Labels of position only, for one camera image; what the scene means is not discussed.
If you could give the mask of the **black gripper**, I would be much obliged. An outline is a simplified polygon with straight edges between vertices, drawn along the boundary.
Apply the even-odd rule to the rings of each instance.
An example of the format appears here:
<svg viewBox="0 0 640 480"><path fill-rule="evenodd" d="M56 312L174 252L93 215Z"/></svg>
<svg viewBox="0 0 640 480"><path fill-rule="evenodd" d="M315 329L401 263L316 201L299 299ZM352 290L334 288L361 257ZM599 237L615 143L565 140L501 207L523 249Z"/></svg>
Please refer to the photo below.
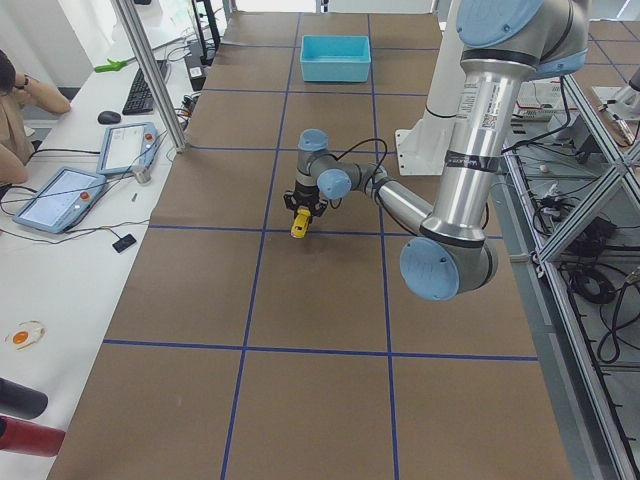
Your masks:
<svg viewBox="0 0 640 480"><path fill-rule="evenodd" d="M305 207L312 216L322 216L328 206L326 200L320 199L317 186L306 186L300 183L296 183L293 190L286 190L283 199L285 207L295 214L300 208Z"/></svg>

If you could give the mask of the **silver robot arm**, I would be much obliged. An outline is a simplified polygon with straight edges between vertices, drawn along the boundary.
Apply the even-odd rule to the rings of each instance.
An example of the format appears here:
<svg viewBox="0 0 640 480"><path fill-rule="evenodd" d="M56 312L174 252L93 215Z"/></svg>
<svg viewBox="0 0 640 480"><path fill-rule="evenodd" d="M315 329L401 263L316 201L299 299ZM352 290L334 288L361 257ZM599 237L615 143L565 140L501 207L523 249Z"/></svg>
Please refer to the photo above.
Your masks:
<svg viewBox="0 0 640 480"><path fill-rule="evenodd" d="M436 201L392 179L381 163L342 162L323 131L307 129L295 186L284 194L292 235L303 237L330 201L359 191L411 233L400 270L415 295L444 301L489 283L498 261L481 221L520 87L583 66L589 8L586 1L462 2L451 27L465 79Z"/></svg>

